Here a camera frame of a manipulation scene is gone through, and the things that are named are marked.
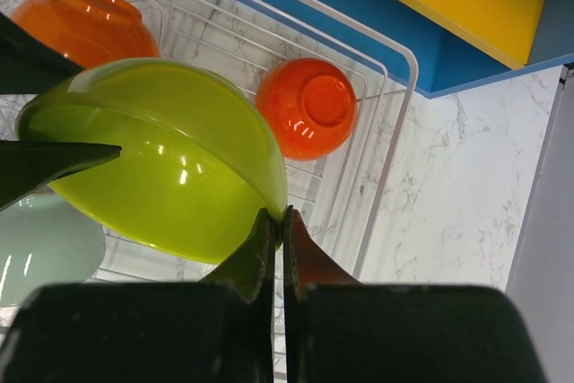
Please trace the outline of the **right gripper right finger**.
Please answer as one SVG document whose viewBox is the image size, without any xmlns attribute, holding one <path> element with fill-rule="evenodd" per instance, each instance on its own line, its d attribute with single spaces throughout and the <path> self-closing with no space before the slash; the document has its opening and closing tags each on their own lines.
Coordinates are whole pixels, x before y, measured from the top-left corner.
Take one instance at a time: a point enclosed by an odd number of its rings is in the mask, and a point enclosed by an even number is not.
<svg viewBox="0 0 574 383">
<path fill-rule="evenodd" d="M 525 322 L 501 291 L 360 283 L 294 209 L 282 237 L 289 381 L 545 381 Z"/>
</svg>

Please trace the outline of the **orange bowl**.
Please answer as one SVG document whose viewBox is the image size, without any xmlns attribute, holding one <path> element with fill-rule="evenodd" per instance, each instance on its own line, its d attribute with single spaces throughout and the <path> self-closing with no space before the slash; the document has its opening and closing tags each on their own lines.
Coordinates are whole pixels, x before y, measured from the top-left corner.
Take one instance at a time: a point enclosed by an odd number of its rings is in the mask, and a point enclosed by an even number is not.
<svg viewBox="0 0 574 383">
<path fill-rule="evenodd" d="M 161 55 L 142 14 L 125 0 L 24 0 L 10 19 L 84 68 Z"/>
</svg>

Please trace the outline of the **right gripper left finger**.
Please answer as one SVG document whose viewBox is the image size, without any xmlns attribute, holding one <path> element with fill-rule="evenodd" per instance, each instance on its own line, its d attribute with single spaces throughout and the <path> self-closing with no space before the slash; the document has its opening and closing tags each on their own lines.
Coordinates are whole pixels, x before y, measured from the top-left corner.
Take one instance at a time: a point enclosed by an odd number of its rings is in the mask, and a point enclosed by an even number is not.
<svg viewBox="0 0 574 383">
<path fill-rule="evenodd" d="M 1 346 L 4 382 L 270 382 L 274 220 L 197 282 L 37 289 Z"/>
</svg>

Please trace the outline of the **red plastic bowl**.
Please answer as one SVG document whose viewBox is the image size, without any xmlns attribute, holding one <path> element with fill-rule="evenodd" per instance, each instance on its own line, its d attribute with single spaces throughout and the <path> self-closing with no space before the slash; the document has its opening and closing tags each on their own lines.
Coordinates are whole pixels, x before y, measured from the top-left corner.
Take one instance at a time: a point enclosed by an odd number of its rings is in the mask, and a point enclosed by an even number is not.
<svg viewBox="0 0 574 383">
<path fill-rule="evenodd" d="M 255 105 L 283 156 L 312 161 L 337 150 L 351 135 L 357 99 L 344 73 L 317 58 L 286 61 L 268 72 Z"/>
</svg>

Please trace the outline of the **lime green bowl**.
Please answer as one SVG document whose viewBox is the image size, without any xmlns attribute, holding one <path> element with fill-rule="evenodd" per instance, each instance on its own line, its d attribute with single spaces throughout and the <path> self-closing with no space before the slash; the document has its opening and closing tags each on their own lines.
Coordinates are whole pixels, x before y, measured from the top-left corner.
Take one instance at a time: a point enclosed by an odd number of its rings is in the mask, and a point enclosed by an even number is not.
<svg viewBox="0 0 574 383">
<path fill-rule="evenodd" d="M 159 58 L 83 71 L 28 102 L 22 141 L 113 144 L 113 161 L 52 183 L 76 209 L 118 234 L 218 264 L 261 209 L 280 221 L 286 168 L 274 136 L 232 82 Z"/>
</svg>

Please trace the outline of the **pale green bowl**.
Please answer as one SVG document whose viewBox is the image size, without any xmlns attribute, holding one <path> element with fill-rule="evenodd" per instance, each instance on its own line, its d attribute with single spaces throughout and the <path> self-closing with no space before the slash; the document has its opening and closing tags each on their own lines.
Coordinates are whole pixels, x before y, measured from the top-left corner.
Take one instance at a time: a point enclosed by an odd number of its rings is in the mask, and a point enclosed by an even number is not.
<svg viewBox="0 0 574 383">
<path fill-rule="evenodd" d="M 1 212 L 1 305 L 39 287 L 83 283 L 105 256 L 102 226 L 54 192 L 34 193 Z"/>
</svg>

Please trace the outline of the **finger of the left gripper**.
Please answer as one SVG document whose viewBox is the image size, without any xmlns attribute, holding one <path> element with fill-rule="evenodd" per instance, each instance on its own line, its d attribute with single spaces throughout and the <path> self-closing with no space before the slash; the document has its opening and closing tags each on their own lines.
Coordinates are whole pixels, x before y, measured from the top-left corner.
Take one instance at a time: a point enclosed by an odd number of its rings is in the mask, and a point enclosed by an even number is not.
<svg viewBox="0 0 574 383">
<path fill-rule="evenodd" d="M 1 208 L 15 204 L 48 183 L 119 157 L 113 144 L 1 142 Z"/>
<path fill-rule="evenodd" d="M 33 38 L 1 14 L 1 93 L 40 94 L 83 67 Z"/>
</svg>

